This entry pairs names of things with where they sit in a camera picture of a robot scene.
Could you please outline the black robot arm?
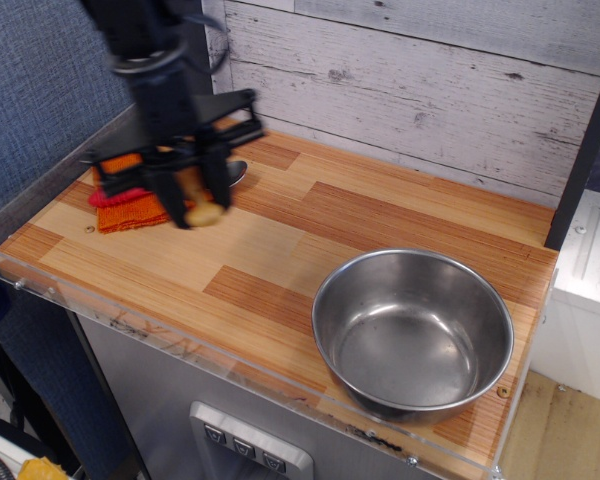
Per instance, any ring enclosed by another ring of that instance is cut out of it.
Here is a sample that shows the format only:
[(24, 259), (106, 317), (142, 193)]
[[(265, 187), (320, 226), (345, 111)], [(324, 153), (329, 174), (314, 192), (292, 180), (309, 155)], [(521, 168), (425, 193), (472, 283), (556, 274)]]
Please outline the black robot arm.
[(125, 128), (86, 161), (99, 188), (108, 198), (151, 192), (181, 229), (216, 223), (232, 205), (229, 157), (264, 135), (255, 91), (195, 94), (189, 87), (190, 70), (212, 75), (222, 63), (202, 66), (188, 58), (179, 26), (220, 31), (221, 25), (206, 15), (178, 14), (164, 1), (86, 1), (83, 7), (105, 39), (110, 70), (134, 101)]

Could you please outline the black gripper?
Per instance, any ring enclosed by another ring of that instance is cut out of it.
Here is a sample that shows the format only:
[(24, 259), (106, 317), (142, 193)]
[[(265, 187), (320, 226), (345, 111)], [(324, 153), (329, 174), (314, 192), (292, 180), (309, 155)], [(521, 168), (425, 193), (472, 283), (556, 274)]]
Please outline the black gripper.
[(214, 95), (195, 95), (200, 123), (192, 132), (155, 140), (138, 109), (133, 107), (121, 127), (97, 141), (81, 159), (96, 169), (109, 197), (133, 188), (151, 190), (180, 229), (189, 229), (187, 207), (176, 172), (200, 169), (203, 183), (224, 210), (232, 205), (227, 159), (230, 152), (264, 135), (254, 111), (257, 93), (243, 89)]

